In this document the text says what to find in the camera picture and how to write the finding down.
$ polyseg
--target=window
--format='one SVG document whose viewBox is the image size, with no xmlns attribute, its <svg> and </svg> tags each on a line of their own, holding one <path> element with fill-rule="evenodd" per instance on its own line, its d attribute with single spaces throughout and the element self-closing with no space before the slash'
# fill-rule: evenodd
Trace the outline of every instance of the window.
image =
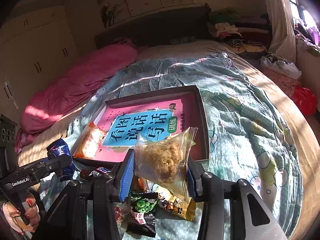
<svg viewBox="0 0 320 240">
<path fill-rule="evenodd" d="M 316 27 L 314 19 L 310 13 L 308 13 L 308 11 L 305 10 L 301 4 L 299 4 L 298 0 L 289 0 L 289 4 L 294 23 L 299 23 L 300 19 L 302 19 L 307 28 L 312 28 L 313 26 Z"/>
</svg>

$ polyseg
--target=finger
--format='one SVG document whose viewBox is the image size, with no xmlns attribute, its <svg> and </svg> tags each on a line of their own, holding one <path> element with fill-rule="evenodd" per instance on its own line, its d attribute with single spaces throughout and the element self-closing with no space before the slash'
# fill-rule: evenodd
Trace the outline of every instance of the finger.
<svg viewBox="0 0 320 240">
<path fill-rule="evenodd" d="M 36 229 L 37 229 L 37 227 L 39 226 L 39 223 L 38 224 L 35 224 L 35 225 L 32 225 L 32 230 L 30 230 L 30 232 L 35 232 L 36 231 Z"/>
<path fill-rule="evenodd" d="M 20 212 L 11 203 L 7 203 L 7 209 L 8 209 L 10 216 L 12 216 L 12 217 L 19 217 L 20 216 Z"/>
<path fill-rule="evenodd" d="M 29 220 L 30 225 L 36 225 L 39 223 L 39 221 L 40 221 L 39 216 L 36 216 L 35 218 Z"/>
<path fill-rule="evenodd" d="M 28 203 L 29 207 L 32 207 L 36 203 L 36 199 L 31 193 L 29 193 L 26 198 L 26 202 Z"/>
<path fill-rule="evenodd" d="M 26 216 L 26 218 L 33 219 L 38 215 L 38 209 L 36 207 L 36 205 L 34 205 L 33 207 L 30 207 L 24 214 Z"/>
</svg>

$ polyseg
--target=blanket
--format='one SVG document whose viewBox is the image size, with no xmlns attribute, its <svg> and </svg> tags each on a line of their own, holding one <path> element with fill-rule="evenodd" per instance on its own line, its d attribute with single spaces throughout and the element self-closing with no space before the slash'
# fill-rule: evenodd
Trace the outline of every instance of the blanket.
<svg viewBox="0 0 320 240">
<path fill-rule="evenodd" d="M 105 100 L 185 85 L 197 85 L 206 111 L 210 158 L 203 163 L 205 170 L 225 180 L 247 179 L 286 236 L 290 236 L 297 224 L 303 194 L 292 133 L 265 92 L 250 83 L 224 52 L 196 59 L 147 60 L 120 70 L 70 123 L 65 141 L 71 148 Z M 41 182 L 39 191 L 46 209 L 63 187 L 55 175 Z M 193 222 L 157 212 L 156 238 L 197 239 L 201 214 L 201 205 Z M 228 239 L 228 202 L 224 219 Z M 132 239 L 123 230 L 120 232 L 123 239 Z"/>
<path fill-rule="evenodd" d="M 137 56 L 132 46 L 114 44 L 79 59 L 45 90 L 33 96 L 21 114 L 16 152 L 92 96 L 119 69 L 134 62 Z"/>
</svg>

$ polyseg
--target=cabinet door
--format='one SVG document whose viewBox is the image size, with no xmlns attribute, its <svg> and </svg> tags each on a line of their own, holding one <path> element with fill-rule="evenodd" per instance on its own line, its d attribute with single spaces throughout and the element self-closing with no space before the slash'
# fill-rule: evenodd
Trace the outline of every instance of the cabinet door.
<svg viewBox="0 0 320 240">
<path fill-rule="evenodd" d="M 63 74 L 78 59 L 67 20 L 41 26 L 37 28 L 33 37 L 39 41 L 38 63 L 48 82 Z"/>
<path fill-rule="evenodd" d="M 0 65 L 18 110 L 22 112 L 35 93 L 45 89 L 77 58 L 66 20 L 33 28 L 4 43 Z"/>
<path fill-rule="evenodd" d="M 1 26 L 0 43 L 6 42 L 33 28 L 65 18 L 66 14 L 64 6 L 54 6 L 25 13 L 6 21 Z"/>
<path fill-rule="evenodd" d="M 47 77 L 36 65 L 39 41 L 33 31 L 14 37 L 1 46 L 0 64 L 4 80 L 9 82 L 11 93 L 22 112 L 31 97 L 47 84 Z"/>
<path fill-rule="evenodd" d="M 3 74 L 0 73 L 0 82 L 1 82 L 1 87 L 0 87 L 0 114 L 4 114 L 6 117 L 11 119 L 12 121 L 16 122 L 17 124 L 19 123 L 20 119 L 20 114 L 15 107 L 12 99 L 10 98 L 10 92 L 8 89 L 5 87 L 5 83 L 3 81 Z"/>
</svg>

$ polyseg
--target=headboard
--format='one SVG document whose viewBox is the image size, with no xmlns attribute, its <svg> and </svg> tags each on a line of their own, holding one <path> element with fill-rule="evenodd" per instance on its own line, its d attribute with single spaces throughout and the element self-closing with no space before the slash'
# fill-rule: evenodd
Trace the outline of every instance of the headboard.
<svg viewBox="0 0 320 240">
<path fill-rule="evenodd" d="M 157 12 L 110 28 L 96 35 L 94 42 L 101 49 L 116 38 L 129 38 L 138 46 L 150 47 L 172 44 L 172 40 L 183 37 L 212 39 L 207 27 L 210 11 L 206 4 Z"/>
</svg>

